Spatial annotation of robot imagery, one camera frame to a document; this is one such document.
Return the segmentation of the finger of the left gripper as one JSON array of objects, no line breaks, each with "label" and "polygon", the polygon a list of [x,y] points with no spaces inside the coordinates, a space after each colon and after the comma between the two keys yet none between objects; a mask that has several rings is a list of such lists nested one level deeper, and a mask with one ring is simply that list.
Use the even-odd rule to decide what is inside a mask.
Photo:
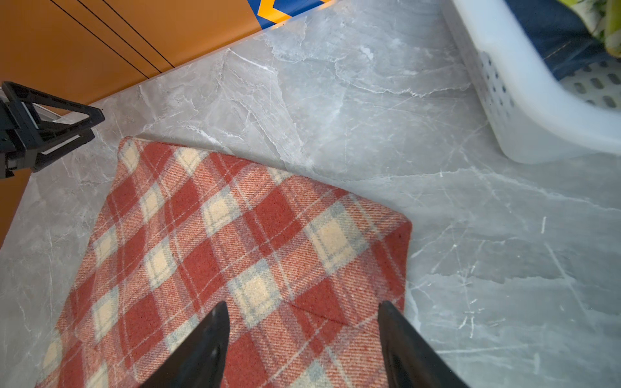
[{"label": "finger of the left gripper", "polygon": [[[64,100],[15,82],[4,82],[2,89],[8,98],[9,117],[17,125],[16,136],[24,146],[56,146],[85,134],[105,120],[98,108]],[[85,117],[74,124],[45,121],[40,118],[35,105],[81,113]]]},{"label": "finger of the left gripper", "polygon": [[1,131],[1,178],[13,177],[17,171],[38,172],[60,158],[95,139],[91,129],[63,136],[41,145],[25,145],[16,130]]}]

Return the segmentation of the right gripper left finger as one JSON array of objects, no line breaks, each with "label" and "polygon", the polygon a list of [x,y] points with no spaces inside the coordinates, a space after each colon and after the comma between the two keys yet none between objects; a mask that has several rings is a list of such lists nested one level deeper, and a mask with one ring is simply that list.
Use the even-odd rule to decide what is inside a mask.
[{"label": "right gripper left finger", "polygon": [[221,301],[142,387],[220,387],[230,329],[228,308]]}]

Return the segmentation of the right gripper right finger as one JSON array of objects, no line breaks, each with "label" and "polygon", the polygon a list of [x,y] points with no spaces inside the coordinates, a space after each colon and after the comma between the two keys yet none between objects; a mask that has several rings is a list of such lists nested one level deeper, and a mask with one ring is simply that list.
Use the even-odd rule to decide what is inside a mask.
[{"label": "right gripper right finger", "polygon": [[379,304],[378,326],[389,387],[468,388],[389,301]]}]

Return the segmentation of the red plaid skirt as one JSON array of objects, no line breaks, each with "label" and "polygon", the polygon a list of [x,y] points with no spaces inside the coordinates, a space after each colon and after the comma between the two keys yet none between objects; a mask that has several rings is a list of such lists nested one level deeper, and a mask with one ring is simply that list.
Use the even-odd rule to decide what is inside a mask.
[{"label": "red plaid skirt", "polygon": [[39,387],[137,387],[219,303],[224,387],[385,387],[412,223],[243,158],[126,137]]}]

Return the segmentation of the white plastic laundry basket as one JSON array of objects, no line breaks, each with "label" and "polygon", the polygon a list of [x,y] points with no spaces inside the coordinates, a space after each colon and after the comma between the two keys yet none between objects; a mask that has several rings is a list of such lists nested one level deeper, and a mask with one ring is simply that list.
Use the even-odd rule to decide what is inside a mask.
[{"label": "white plastic laundry basket", "polygon": [[620,61],[558,80],[504,1],[444,1],[452,36],[501,150],[537,164],[620,152]]}]

